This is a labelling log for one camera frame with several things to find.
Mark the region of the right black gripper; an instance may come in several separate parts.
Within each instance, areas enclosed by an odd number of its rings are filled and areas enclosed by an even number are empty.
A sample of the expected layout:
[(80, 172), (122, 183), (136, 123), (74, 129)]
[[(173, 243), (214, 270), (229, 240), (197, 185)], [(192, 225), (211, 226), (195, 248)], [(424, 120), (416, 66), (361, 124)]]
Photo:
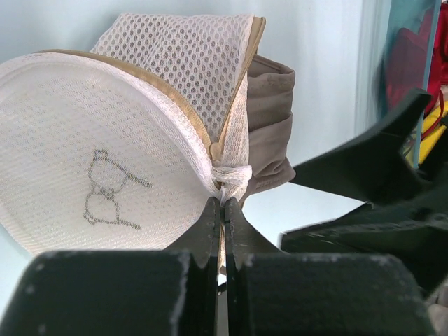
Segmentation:
[(447, 132), (429, 153), (420, 177), (401, 148), (431, 100), (411, 89), (383, 119), (356, 138), (295, 166), (293, 182), (380, 206), (410, 200), (427, 189), (422, 205), (392, 206), (313, 224), (283, 234), (287, 252), (388, 253), (402, 258), (423, 291), (447, 277)]

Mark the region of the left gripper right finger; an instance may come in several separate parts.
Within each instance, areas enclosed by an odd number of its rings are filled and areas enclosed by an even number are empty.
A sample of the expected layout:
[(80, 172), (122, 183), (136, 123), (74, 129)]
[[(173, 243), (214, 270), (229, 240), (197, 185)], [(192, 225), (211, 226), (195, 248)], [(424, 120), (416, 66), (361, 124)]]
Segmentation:
[(284, 253), (224, 208), (231, 335), (433, 335), (414, 277), (391, 255)]

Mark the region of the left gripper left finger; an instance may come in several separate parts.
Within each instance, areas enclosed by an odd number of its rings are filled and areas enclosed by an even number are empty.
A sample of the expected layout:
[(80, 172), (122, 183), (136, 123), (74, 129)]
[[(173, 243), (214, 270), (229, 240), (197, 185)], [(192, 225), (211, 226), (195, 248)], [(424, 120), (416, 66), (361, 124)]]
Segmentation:
[(215, 335), (220, 204), (153, 250), (51, 251), (10, 301), (12, 335)]

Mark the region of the beige bra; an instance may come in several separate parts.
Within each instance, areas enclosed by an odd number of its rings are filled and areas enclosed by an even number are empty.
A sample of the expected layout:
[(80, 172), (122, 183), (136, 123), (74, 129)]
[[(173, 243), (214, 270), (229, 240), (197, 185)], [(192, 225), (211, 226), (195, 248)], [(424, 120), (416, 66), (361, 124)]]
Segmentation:
[(248, 69), (249, 164), (245, 196), (281, 186), (295, 177), (287, 158), (293, 124), (295, 71), (256, 55)]

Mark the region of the white mesh laundry bag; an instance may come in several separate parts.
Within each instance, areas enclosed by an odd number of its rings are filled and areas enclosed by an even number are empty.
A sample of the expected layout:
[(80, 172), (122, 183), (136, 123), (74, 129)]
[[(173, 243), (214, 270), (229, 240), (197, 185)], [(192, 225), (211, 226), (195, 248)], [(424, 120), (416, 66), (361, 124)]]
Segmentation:
[(252, 177), (254, 15), (124, 13), (1, 65), (1, 224), (32, 254), (163, 249)]

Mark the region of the yellow black bra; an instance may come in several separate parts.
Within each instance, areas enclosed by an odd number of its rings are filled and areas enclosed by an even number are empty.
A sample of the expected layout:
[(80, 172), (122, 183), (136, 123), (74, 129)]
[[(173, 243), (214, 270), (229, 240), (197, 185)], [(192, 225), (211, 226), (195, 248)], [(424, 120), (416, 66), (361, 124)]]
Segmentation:
[(444, 102), (444, 111), (440, 112), (440, 106), (436, 106), (424, 119), (422, 134), (424, 138), (419, 145), (418, 164), (422, 164), (429, 153), (435, 147), (440, 137), (447, 130), (447, 101)]

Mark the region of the red bra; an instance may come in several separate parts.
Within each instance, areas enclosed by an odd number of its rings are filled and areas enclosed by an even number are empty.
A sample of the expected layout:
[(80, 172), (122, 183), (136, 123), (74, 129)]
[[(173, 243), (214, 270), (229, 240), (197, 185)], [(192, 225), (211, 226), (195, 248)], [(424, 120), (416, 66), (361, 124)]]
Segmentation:
[[(427, 91), (432, 95), (425, 113), (429, 113), (439, 100), (443, 85), (447, 84), (447, 4), (443, 3), (441, 21), (437, 24), (432, 49)], [(386, 101), (392, 109), (412, 88), (422, 88), (431, 35), (433, 10), (428, 9), (419, 30), (398, 30), (395, 43), (386, 61)]]

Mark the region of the teal transparent plastic basin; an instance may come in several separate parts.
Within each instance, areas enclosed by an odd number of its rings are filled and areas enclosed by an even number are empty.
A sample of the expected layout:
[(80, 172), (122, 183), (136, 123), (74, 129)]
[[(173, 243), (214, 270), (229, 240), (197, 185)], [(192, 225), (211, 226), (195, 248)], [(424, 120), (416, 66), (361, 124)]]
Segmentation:
[[(362, 134), (370, 129), (398, 105), (396, 104), (393, 108), (389, 108), (386, 101), (386, 61), (396, 41), (398, 30), (407, 28), (416, 33), (421, 26), (425, 12), (431, 8), (433, 10), (433, 21), (428, 41), (423, 87), (418, 87), (427, 91), (431, 54), (437, 25), (442, 17), (440, 7), (443, 3), (447, 4), (446, 1), (362, 2), (354, 122), (356, 134)], [(442, 113), (445, 101), (447, 101), (447, 84), (442, 86), (439, 100), (433, 109), (436, 106), (440, 106), (440, 112)], [(418, 123), (401, 148), (401, 153), (412, 167), (420, 165), (418, 164), (419, 145), (424, 138), (422, 125), (424, 118), (432, 111), (425, 113), (425, 110), (426, 108), (421, 112)]]

